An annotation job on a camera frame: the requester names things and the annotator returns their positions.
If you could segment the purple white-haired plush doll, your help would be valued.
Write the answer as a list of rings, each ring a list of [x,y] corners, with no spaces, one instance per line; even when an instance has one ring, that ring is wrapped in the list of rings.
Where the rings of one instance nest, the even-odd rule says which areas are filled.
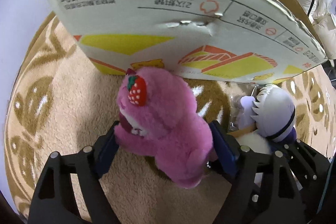
[[[271,154],[274,145],[289,145],[297,139],[295,105],[290,94],[269,84],[254,96],[237,101],[234,138],[254,152]]]

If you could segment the pink strawberry bear plush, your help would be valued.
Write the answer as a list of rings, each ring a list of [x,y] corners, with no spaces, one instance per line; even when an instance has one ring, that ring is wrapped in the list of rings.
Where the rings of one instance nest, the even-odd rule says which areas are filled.
[[[181,188],[202,180],[213,151],[208,123],[197,113],[188,83],[156,67],[127,70],[116,98],[120,123],[114,133],[118,145],[155,164]]]

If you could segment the cardboard box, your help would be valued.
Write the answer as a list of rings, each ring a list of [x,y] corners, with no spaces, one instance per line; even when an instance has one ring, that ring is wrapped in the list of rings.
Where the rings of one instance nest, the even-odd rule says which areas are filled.
[[[48,0],[98,70],[277,84],[327,60],[296,0]]]

